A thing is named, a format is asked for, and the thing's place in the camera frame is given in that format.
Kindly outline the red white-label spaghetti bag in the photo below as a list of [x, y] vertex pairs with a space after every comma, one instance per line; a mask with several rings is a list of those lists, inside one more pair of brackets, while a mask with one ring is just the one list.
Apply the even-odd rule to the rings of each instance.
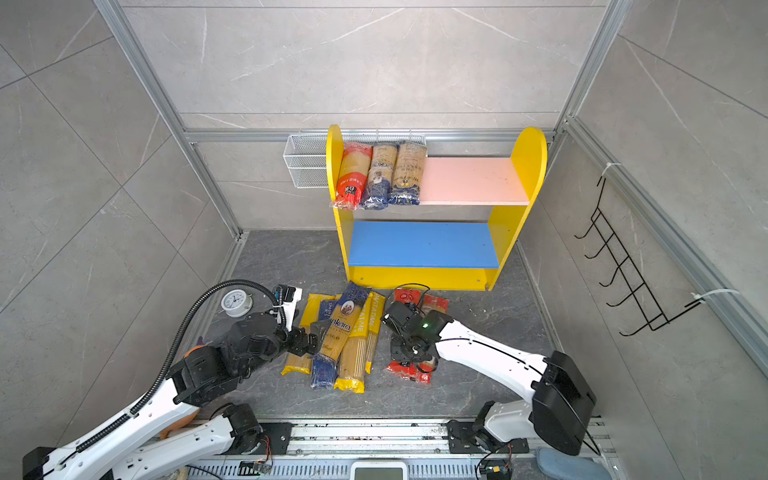
[[[448, 299], [433, 296], [423, 291], [421, 301], [418, 306], [424, 313], [429, 313], [432, 310], [437, 310], [442, 313], [446, 313], [450, 305]], [[393, 360], [387, 366], [387, 370], [394, 375], [399, 376], [401, 379], [409, 380], [419, 384], [429, 385], [431, 383], [432, 373], [437, 367], [438, 360], [430, 358], [429, 360], [413, 362], [405, 360], [401, 355], [401, 344], [397, 344], [392, 338], [390, 341], [390, 351], [393, 356]]]

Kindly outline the blue Ankara bag label down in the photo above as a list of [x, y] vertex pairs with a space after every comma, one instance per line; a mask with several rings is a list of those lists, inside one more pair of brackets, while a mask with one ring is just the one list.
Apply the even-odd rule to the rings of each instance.
[[397, 155], [397, 144], [378, 144], [373, 147], [371, 166], [360, 203], [363, 209], [383, 210], [388, 206]]

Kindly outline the blue-end Chinese spaghetti bag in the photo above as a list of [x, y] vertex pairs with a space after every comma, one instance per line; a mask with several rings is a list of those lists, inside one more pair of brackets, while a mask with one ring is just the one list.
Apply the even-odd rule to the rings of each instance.
[[393, 205], [418, 205], [423, 173], [426, 165], [427, 147], [415, 142], [399, 146], [395, 163], [389, 203]]

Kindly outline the red clear spaghetti bag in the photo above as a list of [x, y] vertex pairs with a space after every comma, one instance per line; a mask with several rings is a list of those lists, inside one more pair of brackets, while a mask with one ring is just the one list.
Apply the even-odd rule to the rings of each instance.
[[333, 202], [335, 208], [355, 210], [358, 207], [367, 184], [372, 155], [372, 145], [359, 142], [344, 145]]

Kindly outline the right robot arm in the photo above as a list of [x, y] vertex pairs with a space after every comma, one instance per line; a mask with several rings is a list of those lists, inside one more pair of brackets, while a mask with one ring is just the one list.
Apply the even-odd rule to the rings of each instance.
[[487, 402], [471, 427], [469, 441], [491, 452], [512, 441], [538, 438], [570, 456], [583, 445], [598, 447], [588, 432], [597, 397], [574, 360], [555, 350], [529, 353], [487, 338], [454, 319], [432, 310], [395, 302], [383, 314], [393, 331], [392, 359], [418, 364], [454, 362], [500, 383], [518, 401]]

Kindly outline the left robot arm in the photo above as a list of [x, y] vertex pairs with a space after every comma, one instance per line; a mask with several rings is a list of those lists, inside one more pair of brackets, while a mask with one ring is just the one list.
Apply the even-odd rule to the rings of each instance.
[[282, 354], [314, 354], [317, 336], [288, 330], [269, 313], [247, 315], [219, 339], [198, 346], [162, 373], [137, 401], [85, 436], [23, 458], [26, 479], [128, 479], [163, 475], [208, 453], [255, 448], [261, 427], [248, 405], [235, 405], [202, 427], [148, 446]]

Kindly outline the pink upper shelf board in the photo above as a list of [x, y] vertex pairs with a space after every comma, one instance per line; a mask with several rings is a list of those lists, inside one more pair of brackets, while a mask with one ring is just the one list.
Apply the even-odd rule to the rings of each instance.
[[420, 204], [526, 206], [529, 196], [509, 158], [428, 157]]

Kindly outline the dark blue spaghetti No5 bag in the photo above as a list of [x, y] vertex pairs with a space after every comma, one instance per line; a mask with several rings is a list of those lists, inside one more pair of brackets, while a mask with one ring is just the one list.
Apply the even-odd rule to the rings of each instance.
[[[321, 348], [324, 337], [331, 325], [331, 315], [336, 300], [323, 300], [319, 305], [317, 320], [311, 326], [311, 332], [318, 337], [318, 348]], [[313, 390], [330, 390], [336, 381], [336, 362], [317, 352], [312, 358], [310, 386]]]

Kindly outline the blue Ankara spaghetti bag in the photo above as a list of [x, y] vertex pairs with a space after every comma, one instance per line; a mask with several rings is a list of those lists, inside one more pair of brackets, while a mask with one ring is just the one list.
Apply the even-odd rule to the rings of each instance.
[[349, 347], [351, 354], [356, 353], [359, 358], [362, 357], [367, 336], [363, 328], [367, 326], [367, 320], [363, 319], [361, 325], [358, 323], [361, 317], [365, 316], [365, 305], [370, 291], [369, 287], [362, 287], [354, 282], [348, 283], [331, 315], [330, 328], [319, 350], [321, 355], [337, 362], [349, 339], [352, 339]]

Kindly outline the round white gauge clock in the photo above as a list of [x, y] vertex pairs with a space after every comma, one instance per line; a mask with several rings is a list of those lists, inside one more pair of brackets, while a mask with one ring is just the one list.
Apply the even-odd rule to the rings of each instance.
[[222, 297], [220, 305], [230, 318], [241, 318], [252, 309], [253, 299], [252, 295], [244, 290], [233, 289]]

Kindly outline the orange monster toy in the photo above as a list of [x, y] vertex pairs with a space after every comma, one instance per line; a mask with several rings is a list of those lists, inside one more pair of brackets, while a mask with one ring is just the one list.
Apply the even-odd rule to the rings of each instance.
[[186, 359], [186, 358], [187, 358], [189, 355], [191, 355], [193, 352], [195, 352], [196, 350], [202, 349], [202, 348], [204, 348], [204, 347], [206, 347], [206, 345], [204, 345], [204, 344], [203, 344], [203, 345], [196, 345], [196, 346], [194, 346], [193, 348], [191, 348], [189, 351], [187, 351], [187, 352], [186, 352], [186, 353], [183, 355], [183, 357], [182, 357], [182, 358], [183, 358], [183, 359]]

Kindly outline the white digital display device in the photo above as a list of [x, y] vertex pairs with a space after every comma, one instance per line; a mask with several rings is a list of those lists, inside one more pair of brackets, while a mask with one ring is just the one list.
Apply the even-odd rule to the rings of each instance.
[[408, 465], [402, 460], [361, 459], [350, 467], [351, 480], [408, 480]]

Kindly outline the blue grey cloth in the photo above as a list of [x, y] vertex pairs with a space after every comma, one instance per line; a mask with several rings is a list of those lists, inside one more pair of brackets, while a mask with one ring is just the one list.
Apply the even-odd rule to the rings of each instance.
[[589, 458], [569, 456], [550, 448], [536, 450], [539, 470], [556, 480], [611, 480], [608, 470]]

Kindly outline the yellow shelf unit frame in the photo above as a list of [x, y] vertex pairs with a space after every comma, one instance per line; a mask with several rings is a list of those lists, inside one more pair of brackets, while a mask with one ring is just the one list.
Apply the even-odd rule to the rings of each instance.
[[484, 221], [362, 220], [334, 209], [348, 280], [377, 289], [418, 283], [435, 290], [490, 291], [542, 188], [544, 133], [524, 129], [508, 158], [426, 159], [420, 203], [487, 207]]

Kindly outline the black wall hook rack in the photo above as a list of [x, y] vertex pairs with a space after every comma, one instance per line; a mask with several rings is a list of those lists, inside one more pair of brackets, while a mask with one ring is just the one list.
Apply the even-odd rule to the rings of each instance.
[[704, 305], [705, 301], [703, 299], [693, 299], [686, 303], [682, 310], [676, 314], [669, 315], [665, 312], [654, 290], [641, 272], [639, 264], [632, 257], [601, 207], [606, 183], [607, 180], [603, 177], [597, 181], [598, 197], [594, 209], [589, 216], [589, 225], [583, 233], [575, 234], [574, 238], [584, 240], [595, 237], [600, 240], [597, 249], [593, 253], [584, 254], [584, 258], [595, 260], [607, 257], [613, 265], [612, 274], [607, 281], [600, 281], [598, 285], [603, 289], [609, 289], [616, 283], [619, 283], [625, 290], [624, 296], [620, 300], [607, 302], [606, 306], [618, 309], [627, 302], [630, 302], [640, 313], [641, 323], [636, 328], [620, 331], [619, 334], [622, 337], [628, 338], [645, 330], [650, 330], [651, 332], [658, 331], [700, 305]]

